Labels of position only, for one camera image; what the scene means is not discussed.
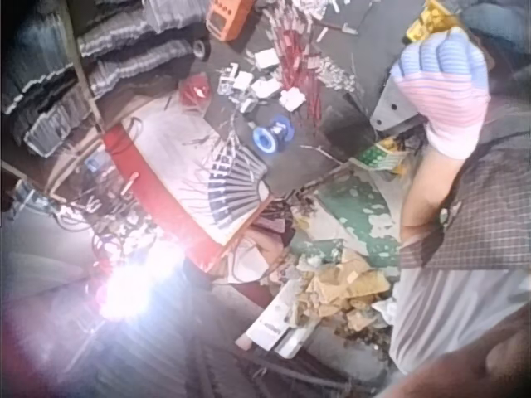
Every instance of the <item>yellow object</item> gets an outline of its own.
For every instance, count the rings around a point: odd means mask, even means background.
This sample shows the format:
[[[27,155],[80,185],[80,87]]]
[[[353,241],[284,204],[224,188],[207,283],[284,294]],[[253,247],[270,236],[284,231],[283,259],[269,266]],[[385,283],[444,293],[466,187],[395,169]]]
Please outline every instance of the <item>yellow object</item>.
[[[432,33],[443,32],[458,27],[459,20],[436,0],[426,0],[424,11],[407,29],[406,36],[411,41],[428,38]]]
[[[219,41],[236,39],[251,12],[254,0],[212,0],[207,29]]]

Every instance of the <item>blue and pink glove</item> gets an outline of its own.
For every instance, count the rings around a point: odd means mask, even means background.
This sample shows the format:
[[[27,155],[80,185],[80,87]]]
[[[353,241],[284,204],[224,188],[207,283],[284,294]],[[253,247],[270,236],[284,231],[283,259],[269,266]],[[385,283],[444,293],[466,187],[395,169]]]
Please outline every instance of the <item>blue and pink glove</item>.
[[[391,69],[402,93],[428,118],[430,145],[466,159],[480,139],[489,104],[487,65],[459,27],[408,46]]]

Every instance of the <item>scrap pile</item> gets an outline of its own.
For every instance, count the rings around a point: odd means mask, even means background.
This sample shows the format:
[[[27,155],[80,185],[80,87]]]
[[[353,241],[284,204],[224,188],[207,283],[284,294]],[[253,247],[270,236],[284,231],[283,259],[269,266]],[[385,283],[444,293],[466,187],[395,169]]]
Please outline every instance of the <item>scrap pile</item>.
[[[327,264],[323,264],[322,255],[301,255],[298,264],[292,259],[281,276],[270,276],[271,282],[300,282],[300,293],[286,322],[293,328],[304,328],[323,321],[339,336],[373,345],[382,360],[389,360],[390,314],[396,312],[390,282],[382,270],[371,268],[355,251],[337,248],[333,252],[324,260],[331,260]]]

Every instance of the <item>stacked metal parts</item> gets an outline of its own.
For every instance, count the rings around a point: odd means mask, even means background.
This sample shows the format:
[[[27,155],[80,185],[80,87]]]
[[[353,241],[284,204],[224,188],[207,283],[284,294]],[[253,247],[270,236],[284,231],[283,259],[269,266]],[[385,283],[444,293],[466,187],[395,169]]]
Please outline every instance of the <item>stacked metal parts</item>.
[[[160,33],[204,20],[210,0],[145,0],[146,21]]]
[[[72,67],[62,23],[55,14],[35,13],[20,27],[2,68],[2,112],[10,114],[30,90]]]
[[[150,71],[173,58],[192,53],[192,47],[185,40],[160,39],[163,38],[156,37],[154,40],[161,41],[161,44],[154,46],[152,41],[143,41],[99,60],[89,76],[90,89],[96,99],[111,91],[122,79]]]
[[[254,211],[268,195],[265,164],[248,148],[229,141],[212,164],[208,203],[219,228]]]
[[[92,1],[98,15],[88,23],[92,28],[76,40],[86,64],[96,62],[88,76],[96,99],[120,80],[191,54],[190,44],[169,29],[202,20],[208,3],[175,2],[171,15],[161,17],[159,13],[168,7],[158,2],[148,11],[148,4],[144,9],[139,0]],[[57,4],[57,0],[46,0],[46,7],[37,8],[21,26],[2,65],[2,112],[8,116],[4,125],[17,144],[25,143],[44,158],[90,115],[66,53]],[[158,21],[156,26],[148,24],[148,14]]]

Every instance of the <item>metal bracket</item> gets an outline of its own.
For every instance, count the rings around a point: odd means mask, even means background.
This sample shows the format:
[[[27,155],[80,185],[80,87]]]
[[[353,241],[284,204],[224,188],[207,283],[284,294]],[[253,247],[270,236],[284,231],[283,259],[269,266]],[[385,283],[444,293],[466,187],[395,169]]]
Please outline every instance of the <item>metal bracket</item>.
[[[415,105],[402,94],[395,81],[389,76],[370,122],[375,130],[386,131],[417,114]]]

